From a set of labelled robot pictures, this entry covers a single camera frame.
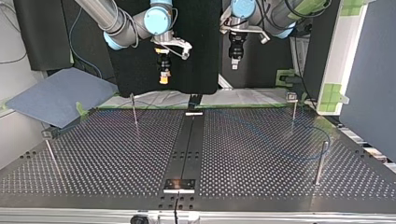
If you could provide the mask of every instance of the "yellow part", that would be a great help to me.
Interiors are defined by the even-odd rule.
[[[168,84],[168,77],[161,77],[160,83],[163,85]]]
[[[168,49],[155,49],[155,52],[157,52],[157,53],[167,53],[168,52]]]

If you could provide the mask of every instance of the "blue mat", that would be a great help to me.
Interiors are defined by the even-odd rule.
[[[77,103],[92,109],[111,98],[117,86],[76,68],[64,69],[17,95],[6,106],[59,128],[79,117]]]

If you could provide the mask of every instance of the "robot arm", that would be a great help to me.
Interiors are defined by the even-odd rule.
[[[230,32],[229,56],[232,59],[233,70],[238,69],[238,64],[244,56],[243,45],[248,33],[260,34],[262,44],[270,40],[266,33],[286,38],[302,16],[316,17],[330,2],[331,0],[232,0],[220,18],[220,31],[224,34]]]
[[[190,56],[192,46],[173,37],[172,0],[150,0],[151,8],[135,16],[118,8],[114,0],[76,0],[76,2],[98,23],[104,31],[107,44],[115,50],[129,46],[137,48],[139,40],[152,37],[159,54],[158,67],[161,71],[162,84],[168,83],[170,77],[170,52],[179,55],[183,60]],[[178,54],[167,46],[183,48]]]

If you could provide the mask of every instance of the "white wall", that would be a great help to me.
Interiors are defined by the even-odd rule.
[[[0,1],[13,5],[12,0]],[[1,8],[18,24],[11,11]],[[9,24],[0,10],[0,63],[19,59],[24,53],[21,34]],[[27,57],[17,63],[0,64],[0,103],[29,89],[43,78],[44,73],[30,70]],[[42,129],[38,120],[0,108],[0,169],[38,145],[42,141]]]

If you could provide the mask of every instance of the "blue wire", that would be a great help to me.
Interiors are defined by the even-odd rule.
[[[141,104],[144,104],[144,105],[147,105],[147,106],[154,106],[154,107],[157,107],[157,108],[160,108],[160,109],[164,109],[164,108],[171,107],[171,106],[175,106],[175,105],[184,105],[184,104],[187,104],[187,105],[198,105],[198,104],[194,104],[194,103],[190,103],[190,102],[183,102],[183,103],[175,104],[175,105],[156,106],[156,105],[151,105],[151,104],[148,104],[148,103],[145,103],[145,102],[142,102],[142,101],[137,101],[137,102],[138,102],[138,103],[141,103]],[[224,112],[224,111],[218,111],[218,110],[213,110],[213,111],[216,112],[216,113],[220,113],[220,114],[222,114],[222,115],[228,116],[229,118],[231,118],[231,119],[233,119],[233,120],[236,120],[237,122],[239,122],[239,123],[241,123],[241,124],[246,125],[247,128],[249,128],[249,129],[250,129],[252,132],[254,132],[257,136],[259,136],[264,142],[267,142],[266,139],[264,138],[264,135],[262,134],[262,131],[261,131],[258,127],[256,127],[255,125],[253,125],[252,123],[247,122],[247,121],[242,120],[242,119],[239,119],[239,118],[237,118],[237,117],[235,117],[235,116],[233,116],[233,115],[230,115],[230,114],[228,114],[228,113],[226,113],[226,112]],[[324,134],[326,135],[326,137],[327,137],[327,141],[329,142],[329,146],[328,146],[328,147],[326,148],[326,150],[324,150],[323,152],[320,152],[319,154],[314,155],[314,156],[312,156],[312,157],[304,158],[304,157],[297,157],[297,156],[294,156],[294,155],[290,155],[289,153],[283,153],[285,156],[287,156],[287,157],[289,157],[289,158],[291,158],[291,159],[299,160],[299,161],[316,161],[316,160],[319,160],[321,156],[323,156],[323,155],[325,155],[325,154],[327,154],[327,153],[329,152],[329,150],[330,150],[330,145],[332,144],[332,139],[330,138],[330,136],[329,136],[323,129],[320,129],[320,128],[314,127],[314,126],[306,126],[306,125],[304,125],[303,123],[297,121],[297,118],[296,118],[296,120],[294,121],[294,123],[301,124],[301,125],[302,125],[304,128],[306,128],[306,129],[317,130],[317,131],[319,131],[319,132],[321,132],[321,133],[324,133]]]
[[[79,55],[76,53],[75,49],[73,48],[73,42],[72,42],[73,31],[74,31],[74,29],[75,29],[75,27],[76,27],[76,24],[77,24],[79,18],[81,17],[81,13],[82,13],[82,7],[79,9],[79,13],[78,13],[78,15],[77,15],[77,17],[76,17],[76,20],[74,21],[72,27],[70,28],[70,32],[69,32],[69,44],[70,44],[70,49],[72,50],[73,54],[74,54],[78,59],[80,59],[81,61],[83,61],[83,62],[86,63],[87,65],[91,66],[92,68],[94,68],[94,69],[97,71],[97,73],[99,74],[99,77],[100,77],[100,78],[103,78],[103,76],[102,76],[102,71],[101,71],[96,65],[94,65],[93,63],[90,63],[90,62],[88,62],[87,60],[83,59],[81,56],[79,56]]]

